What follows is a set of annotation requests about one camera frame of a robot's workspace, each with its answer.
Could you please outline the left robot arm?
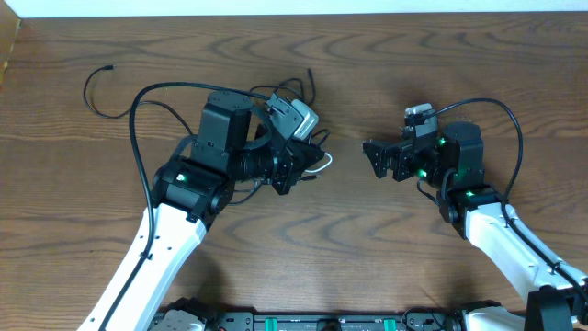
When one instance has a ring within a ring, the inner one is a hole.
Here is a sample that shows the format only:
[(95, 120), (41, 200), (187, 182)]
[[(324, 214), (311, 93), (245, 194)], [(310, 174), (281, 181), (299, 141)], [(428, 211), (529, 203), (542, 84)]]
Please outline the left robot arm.
[(190, 133), (155, 173), (138, 232), (83, 330), (145, 330), (176, 274), (215, 218), (234, 204), (235, 186), (252, 181), (289, 193), (325, 153), (311, 143), (318, 115), (276, 94), (215, 91)]

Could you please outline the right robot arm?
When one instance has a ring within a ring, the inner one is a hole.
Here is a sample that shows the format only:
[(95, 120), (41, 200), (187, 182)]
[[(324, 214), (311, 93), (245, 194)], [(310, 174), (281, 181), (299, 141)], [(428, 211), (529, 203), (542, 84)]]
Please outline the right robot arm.
[(445, 330), (571, 330), (587, 323), (587, 276), (550, 250), (518, 217), (504, 194), (486, 183), (479, 126), (429, 126), (398, 143), (365, 141), (377, 177), (418, 177), (459, 236), (479, 248), (526, 305), (512, 314), (497, 302), (473, 302), (444, 322)]

